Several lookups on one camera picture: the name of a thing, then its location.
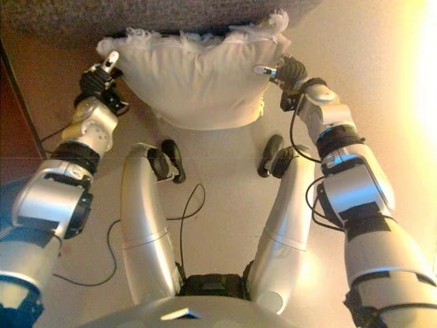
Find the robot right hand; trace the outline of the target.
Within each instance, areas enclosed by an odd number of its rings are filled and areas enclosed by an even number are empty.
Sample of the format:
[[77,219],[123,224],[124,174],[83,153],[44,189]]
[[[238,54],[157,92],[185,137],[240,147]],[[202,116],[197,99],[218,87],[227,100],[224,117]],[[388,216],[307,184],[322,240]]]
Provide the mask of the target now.
[[255,65],[252,71],[281,89],[296,89],[308,76],[305,65],[291,55],[282,55],[275,67]]

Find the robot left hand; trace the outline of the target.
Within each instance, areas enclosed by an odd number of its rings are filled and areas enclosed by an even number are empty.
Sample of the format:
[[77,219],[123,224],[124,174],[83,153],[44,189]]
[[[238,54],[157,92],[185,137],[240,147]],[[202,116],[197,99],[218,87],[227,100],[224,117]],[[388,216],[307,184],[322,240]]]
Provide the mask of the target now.
[[119,53],[111,51],[106,59],[94,64],[81,75],[81,93],[76,97],[75,104],[91,96],[95,96],[106,105],[115,102],[115,80],[122,76],[121,70],[115,67],[118,59]]

